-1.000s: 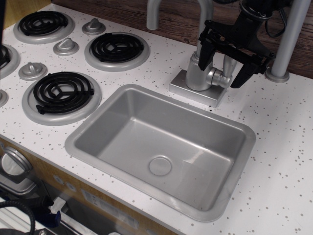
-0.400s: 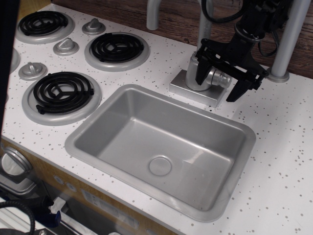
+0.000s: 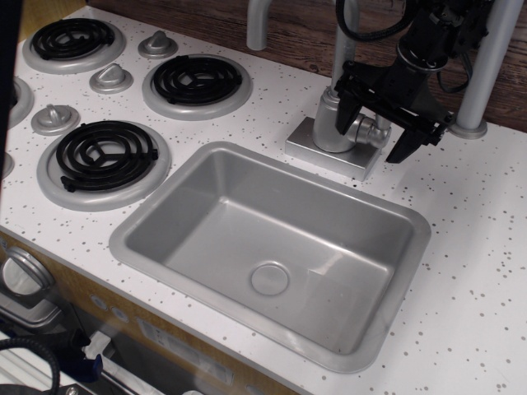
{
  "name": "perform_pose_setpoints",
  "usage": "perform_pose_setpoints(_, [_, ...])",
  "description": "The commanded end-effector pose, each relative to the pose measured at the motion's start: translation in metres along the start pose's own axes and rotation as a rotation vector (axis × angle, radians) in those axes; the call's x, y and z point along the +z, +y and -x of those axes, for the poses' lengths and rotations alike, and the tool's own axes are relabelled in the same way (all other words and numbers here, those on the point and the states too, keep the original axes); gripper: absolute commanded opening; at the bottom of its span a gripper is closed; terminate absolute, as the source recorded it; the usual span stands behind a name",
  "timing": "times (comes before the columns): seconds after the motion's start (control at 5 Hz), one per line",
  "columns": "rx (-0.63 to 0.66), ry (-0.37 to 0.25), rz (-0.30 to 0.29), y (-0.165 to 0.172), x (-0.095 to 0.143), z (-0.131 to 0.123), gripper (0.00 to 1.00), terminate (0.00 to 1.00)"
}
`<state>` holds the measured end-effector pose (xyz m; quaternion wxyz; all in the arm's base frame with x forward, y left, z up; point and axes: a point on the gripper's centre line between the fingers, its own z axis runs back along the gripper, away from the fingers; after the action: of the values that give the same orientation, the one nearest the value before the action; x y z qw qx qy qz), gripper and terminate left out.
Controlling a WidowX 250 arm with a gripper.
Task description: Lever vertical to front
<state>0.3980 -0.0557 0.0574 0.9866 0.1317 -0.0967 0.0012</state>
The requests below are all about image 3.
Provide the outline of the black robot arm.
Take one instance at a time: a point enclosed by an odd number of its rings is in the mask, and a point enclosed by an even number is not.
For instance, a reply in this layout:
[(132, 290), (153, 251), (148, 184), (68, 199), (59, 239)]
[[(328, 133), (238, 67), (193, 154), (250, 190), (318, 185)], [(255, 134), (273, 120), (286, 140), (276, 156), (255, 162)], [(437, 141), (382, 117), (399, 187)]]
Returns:
[(492, 1), (407, 1), (399, 22), (360, 33), (345, 21), (345, 3), (338, 1), (338, 26), (351, 40), (366, 43), (403, 33), (391, 65), (343, 63), (336, 84), (338, 132), (349, 132), (361, 109), (368, 108), (403, 129), (387, 157), (389, 163), (404, 161), (422, 145), (436, 145), (455, 116), (431, 94), (428, 80), (440, 76), (452, 58), (461, 60), (467, 78), (473, 75), (468, 52), (487, 35), (493, 5)]

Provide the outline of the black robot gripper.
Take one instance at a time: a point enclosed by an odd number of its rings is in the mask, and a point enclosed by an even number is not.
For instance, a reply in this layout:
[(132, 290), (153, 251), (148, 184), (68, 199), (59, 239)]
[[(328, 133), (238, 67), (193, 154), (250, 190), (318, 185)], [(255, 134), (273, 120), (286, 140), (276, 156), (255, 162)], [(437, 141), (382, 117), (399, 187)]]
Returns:
[(402, 163), (421, 146), (436, 146), (445, 128), (454, 123), (451, 114), (431, 94), (430, 76), (448, 62), (443, 39), (401, 39), (397, 57), (388, 67), (346, 61), (338, 79), (338, 111), (335, 127), (345, 135), (366, 107), (406, 128), (388, 154), (388, 163)]

